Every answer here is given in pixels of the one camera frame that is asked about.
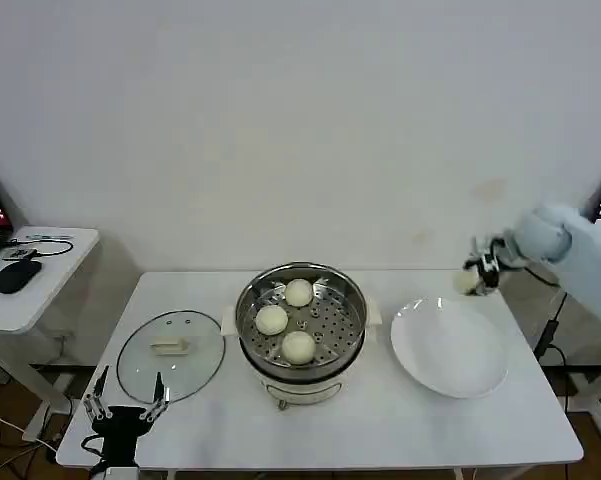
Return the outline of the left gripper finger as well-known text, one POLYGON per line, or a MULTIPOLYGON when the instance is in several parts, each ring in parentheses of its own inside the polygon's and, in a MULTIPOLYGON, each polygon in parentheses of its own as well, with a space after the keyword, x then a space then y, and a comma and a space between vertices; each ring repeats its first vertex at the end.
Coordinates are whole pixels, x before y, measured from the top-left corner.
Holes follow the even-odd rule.
POLYGON ((153 402, 140 415, 141 420, 156 420, 166 411, 170 403, 170 389, 165 386, 162 374, 156 374, 156 381, 153 393, 153 402))
POLYGON ((112 418, 112 412, 102 399, 109 368, 109 365, 104 367, 100 373, 100 376, 95 381, 93 388, 84 395, 83 405, 85 407, 87 416, 91 421, 101 421, 112 418))

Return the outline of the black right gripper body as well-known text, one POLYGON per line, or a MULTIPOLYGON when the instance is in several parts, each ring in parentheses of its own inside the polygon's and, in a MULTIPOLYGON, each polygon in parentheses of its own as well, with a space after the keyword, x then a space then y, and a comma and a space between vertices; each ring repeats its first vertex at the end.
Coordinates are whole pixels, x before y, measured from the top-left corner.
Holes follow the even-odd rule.
POLYGON ((489 251, 496 260, 500 272, 519 270, 519 255, 504 237, 493 237, 490 240, 489 251))

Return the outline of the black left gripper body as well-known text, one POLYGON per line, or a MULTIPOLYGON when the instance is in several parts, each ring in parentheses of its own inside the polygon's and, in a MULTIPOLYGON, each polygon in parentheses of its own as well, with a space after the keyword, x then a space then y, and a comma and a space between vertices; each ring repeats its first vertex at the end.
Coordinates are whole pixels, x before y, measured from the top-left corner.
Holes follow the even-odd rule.
POLYGON ((111 417, 96 419, 93 432, 103 440, 101 458, 108 465, 135 465, 138 439, 149 432, 146 410, 138 406, 112 406, 111 417))

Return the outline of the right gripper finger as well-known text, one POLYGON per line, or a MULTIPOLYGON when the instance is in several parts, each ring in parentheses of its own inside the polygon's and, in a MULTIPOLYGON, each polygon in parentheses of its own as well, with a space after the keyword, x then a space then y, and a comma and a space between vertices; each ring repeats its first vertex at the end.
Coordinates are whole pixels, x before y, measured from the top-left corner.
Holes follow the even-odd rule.
POLYGON ((492 270, 491 243, 492 240, 489 237, 481 240, 473 237, 469 256, 463 264, 463 269, 465 271, 475 269, 479 272, 490 272, 492 270))
POLYGON ((499 288, 500 270, 497 266, 479 264, 474 267, 474 271, 477 275, 472 289, 474 296, 486 296, 499 288))

